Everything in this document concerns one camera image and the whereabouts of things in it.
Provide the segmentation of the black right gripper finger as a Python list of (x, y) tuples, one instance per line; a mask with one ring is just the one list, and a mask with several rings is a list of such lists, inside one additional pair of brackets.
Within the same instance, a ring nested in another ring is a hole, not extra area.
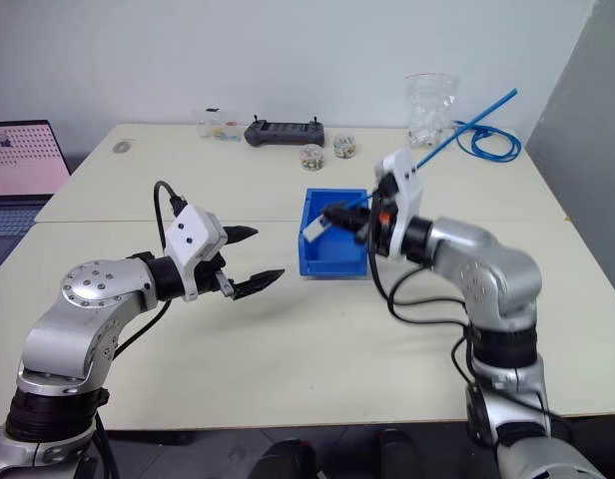
[(367, 221), (370, 210), (365, 204), (330, 204), (327, 205), (322, 215), (328, 221)]
[(366, 238), (369, 233), (369, 217), (361, 214), (345, 214), (336, 220), (336, 225), (356, 238)]

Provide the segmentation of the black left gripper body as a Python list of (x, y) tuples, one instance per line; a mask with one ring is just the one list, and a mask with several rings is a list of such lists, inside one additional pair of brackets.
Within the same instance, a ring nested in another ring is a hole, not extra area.
[(194, 269), (194, 279), (198, 294), (219, 291), (224, 297), (233, 297), (235, 290), (233, 283), (224, 274), (226, 261), (220, 253), (211, 259), (200, 261)]

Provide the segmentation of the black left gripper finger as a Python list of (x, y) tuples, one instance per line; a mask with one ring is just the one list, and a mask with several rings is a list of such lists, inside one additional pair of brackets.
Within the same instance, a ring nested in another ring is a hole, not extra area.
[(283, 269), (269, 269), (253, 274), (249, 279), (242, 282), (234, 282), (232, 280), (232, 300), (238, 300), (266, 289), (284, 273)]
[(257, 229), (247, 226), (224, 226), (224, 231), (226, 233), (225, 244), (238, 243), (259, 233)]

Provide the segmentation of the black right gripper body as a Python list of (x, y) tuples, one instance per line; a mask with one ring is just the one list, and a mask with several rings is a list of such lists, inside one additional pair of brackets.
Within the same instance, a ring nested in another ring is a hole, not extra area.
[(383, 175), (377, 184), (377, 189), (370, 197), (371, 204), (378, 207), (376, 220), (372, 224), (373, 250), (383, 257), (401, 257), (403, 253), (399, 244), (395, 251), (391, 250), (392, 234), (396, 227), (398, 207), (396, 194), (398, 186), (393, 173)]

